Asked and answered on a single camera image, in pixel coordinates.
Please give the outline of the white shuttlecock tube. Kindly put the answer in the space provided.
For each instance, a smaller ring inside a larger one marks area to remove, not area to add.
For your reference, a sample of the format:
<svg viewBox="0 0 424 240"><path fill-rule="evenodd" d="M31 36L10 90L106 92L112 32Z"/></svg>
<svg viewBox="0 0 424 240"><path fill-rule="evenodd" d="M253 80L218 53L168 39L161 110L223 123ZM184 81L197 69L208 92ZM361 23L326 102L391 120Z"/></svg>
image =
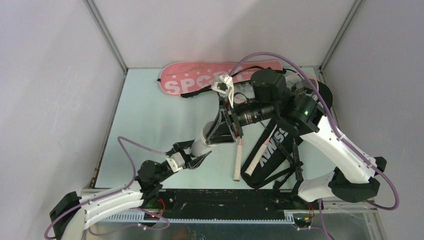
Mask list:
<svg viewBox="0 0 424 240"><path fill-rule="evenodd" d="M194 157L200 157L210 151L218 144L209 144L206 143L206 133L212 127L213 122L210 121L206 123L203 127L199 137L192 143L190 147L190 154Z"/></svg>

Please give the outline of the pink SPORT racket bag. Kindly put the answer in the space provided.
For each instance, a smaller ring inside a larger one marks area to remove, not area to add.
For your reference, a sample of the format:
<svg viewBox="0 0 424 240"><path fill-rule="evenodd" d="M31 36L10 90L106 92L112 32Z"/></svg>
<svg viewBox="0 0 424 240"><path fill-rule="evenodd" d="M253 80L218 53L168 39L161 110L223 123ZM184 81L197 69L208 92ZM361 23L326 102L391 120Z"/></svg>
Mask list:
<svg viewBox="0 0 424 240"><path fill-rule="evenodd" d="M283 70L283 65L278 60L245 62L238 67L236 65L236 62L181 61L162 69L156 81L163 92L180 96L209 87L215 76L226 75L233 68L235 84L248 81L261 68Z"/></svg>

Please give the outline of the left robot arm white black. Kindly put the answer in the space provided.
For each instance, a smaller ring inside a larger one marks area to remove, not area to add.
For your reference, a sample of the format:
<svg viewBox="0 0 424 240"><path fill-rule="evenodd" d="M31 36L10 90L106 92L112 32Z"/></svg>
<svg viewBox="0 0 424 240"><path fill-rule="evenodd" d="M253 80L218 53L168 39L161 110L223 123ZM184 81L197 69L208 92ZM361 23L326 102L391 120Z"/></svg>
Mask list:
<svg viewBox="0 0 424 240"><path fill-rule="evenodd" d="M169 151L158 152L165 156L163 162L146 160L136 169L131 160L129 183L86 196L75 191L67 193L50 211L51 224L44 238L63 240L71 234L71 228L81 237L89 227L112 215L137 207L153 208L162 183L181 170L198 168L213 148L213 144L200 139L176 142Z"/></svg>

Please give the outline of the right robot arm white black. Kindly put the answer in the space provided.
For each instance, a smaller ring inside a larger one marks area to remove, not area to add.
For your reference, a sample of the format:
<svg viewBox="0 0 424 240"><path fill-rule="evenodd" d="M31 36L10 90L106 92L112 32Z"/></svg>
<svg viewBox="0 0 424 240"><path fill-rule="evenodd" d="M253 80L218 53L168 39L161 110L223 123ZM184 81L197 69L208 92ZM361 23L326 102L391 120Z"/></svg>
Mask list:
<svg viewBox="0 0 424 240"><path fill-rule="evenodd" d="M386 160L366 154L342 133L329 115L326 101L316 94L314 82L302 77L288 81L281 71L265 68L253 73L248 83L253 97L236 103L232 76L215 76L210 89L219 94L219 112L192 145L193 155L235 142L244 126L273 119L276 127L315 146L335 164L326 175L297 181L290 196L295 208L304 209L310 202L328 197L358 203L378 194L381 184L376 176L385 170Z"/></svg>

